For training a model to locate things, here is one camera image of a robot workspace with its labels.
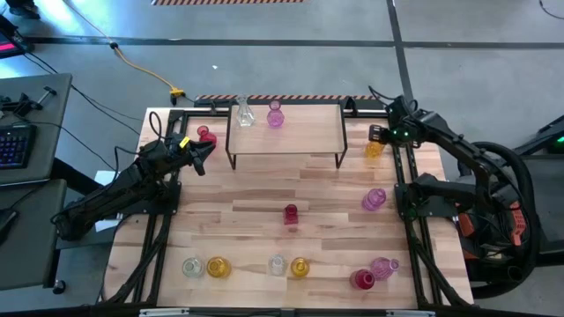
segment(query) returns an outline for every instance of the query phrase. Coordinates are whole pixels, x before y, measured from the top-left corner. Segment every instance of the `red bottle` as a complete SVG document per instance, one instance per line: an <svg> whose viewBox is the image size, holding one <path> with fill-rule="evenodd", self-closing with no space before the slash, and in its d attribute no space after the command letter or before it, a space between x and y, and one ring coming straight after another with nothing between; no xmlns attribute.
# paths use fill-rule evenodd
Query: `red bottle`
<svg viewBox="0 0 564 317"><path fill-rule="evenodd" d="M359 290L370 290L374 286L374 275L367 269L359 269L351 274L352 287Z"/></svg>
<svg viewBox="0 0 564 317"><path fill-rule="evenodd" d="M284 225L296 225L298 223L298 207L289 204L284 208Z"/></svg>
<svg viewBox="0 0 564 317"><path fill-rule="evenodd" d="M210 132L210 129L206 126L201 126L197 129L197 134L200 136L200 142L211 141L213 144L217 144L218 138Z"/></svg>

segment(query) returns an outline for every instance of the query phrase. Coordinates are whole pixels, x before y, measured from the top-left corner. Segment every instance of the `purple glass vase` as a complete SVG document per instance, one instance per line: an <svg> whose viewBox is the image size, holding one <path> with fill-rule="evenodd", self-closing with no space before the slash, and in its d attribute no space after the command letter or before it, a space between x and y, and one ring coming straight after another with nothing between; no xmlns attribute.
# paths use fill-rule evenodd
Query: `purple glass vase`
<svg viewBox="0 0 564 317"><path fill-rule="evenodd" d="M282 123L284 123L284 114L282 114L282 111L280 111L280 108L282 107L280 105L280 102L274 100L268 107L271 109L271 111L269 111L268 115L266 116L266 121L268 122L268 124L273 128L282 126Z"/></svg>
<svg viewBox="0 0 564 317"><path fill-rule="evenodd" d="M362 208L376 211L386 202L386 191L381 188L371 189L362 199Z"/></svg>
<svg viewBox="0 0 564 317"><path fill-rule="evenodd" d="M396 259L377 258L372 261L370 271L376 281L387 280L395 271L399 269L399 261Z"/></svg>

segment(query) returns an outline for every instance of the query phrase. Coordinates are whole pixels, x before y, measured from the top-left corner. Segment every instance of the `hazard tape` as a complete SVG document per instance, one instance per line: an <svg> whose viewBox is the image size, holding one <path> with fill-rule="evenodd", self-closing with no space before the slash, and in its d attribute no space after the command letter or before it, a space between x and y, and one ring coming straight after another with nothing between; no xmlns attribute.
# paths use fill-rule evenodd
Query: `hazard tape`
<svg viewBox="0 0 564 317"><path fill-rule="evenodd" d="M376 100L370 95L250 95L250 100L343 100L351 97L354 100ZM196 100L233 100L237 95L200 95Z"/></svg>
<svg viewBox="0 0 564 317"><path fill-rule="evenodd" d="M199 4L297 4L304 0L152 0L152 5L199 5Z"/></svg>

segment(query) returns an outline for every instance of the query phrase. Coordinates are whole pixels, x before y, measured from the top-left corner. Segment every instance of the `yellow glass bottle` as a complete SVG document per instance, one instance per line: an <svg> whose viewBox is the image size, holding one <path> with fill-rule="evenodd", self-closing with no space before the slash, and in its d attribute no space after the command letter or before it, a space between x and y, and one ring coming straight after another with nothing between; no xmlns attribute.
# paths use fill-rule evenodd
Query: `yellow glass bottle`
<svg viewBox="0 0 564 317"><path fill-rule="evenodd" d="M221 256L215 256L208 261L207 271L211 277L228 277L231 274L231 263Z"/></svg>
<svg viewBox="0 0 564 317"><path fill-rule="evenodd" d="M368 142L367 147L364 150L364 154L368 159L376 159L382 154L384 146L384 144L379 144L374 141Z"/></svg>
<svg viewBox="0 0 564 317"><path fill-rule="evenodd" d="M304 277L309 273L309 263L304 258L295 258L290 267L292 273L297 277Z"/></svg>

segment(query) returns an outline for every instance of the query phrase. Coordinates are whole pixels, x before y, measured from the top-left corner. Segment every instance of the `concrete floor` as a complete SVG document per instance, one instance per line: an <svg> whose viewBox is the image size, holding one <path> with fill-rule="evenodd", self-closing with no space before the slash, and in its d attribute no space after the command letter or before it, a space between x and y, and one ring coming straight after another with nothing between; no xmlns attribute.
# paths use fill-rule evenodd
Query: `concrete floor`
<svg viewBox="0 0 564 317"><path fill-rule="evenodd" d="M60 0L36 3L42 15L40 21L21 20L6 13L21 26L23 34L98 36ZM73 3L115 37L388 43L387 48L120 46L131 60L156 70L192 97L236 93L367 94L367 85L397 95L406 89L406 74L400 74L397 50L389 43L394 37L386 0L177 7L152 7L150 0ZM533 0L396 0L395 4L404 41L564 41L564 21L545 15ZM561 2L545 0L545 5L564 15ZM147 107L169 107L166 86L122 63L106 45L41 44L35 54L59 72L71 73L74 85L85 93L126 114L142 118ZM564 110L561 49L410 48L405 50L405 62L412 93L420 106L439 112L452 129L471 140L514 147ZM43 73L24 57L0 60L0 77ZM183 106L189 106L189 102L183 102ZM97 129L86 129L86 121L95 123ZM139 130L140 122L125 121ZM97 112L74 92L63 125L110 162L114 161L114 145L133 150L137 144L136 135ZM96 171L107 169L64 133L57 157L92 177ZM446 153L442 159L448 177L456 178L454 159ZM131 156L122 156L122 166L131 160ZM2 291L0 311L92 304L100 289L108 252L108 247L64 251L58 276L69 284L67 292L54 296L50 290L37 287ZM518 289L478 304L559 315L564 311L560 299L563 284L562 269L536 269Z"/></svg>

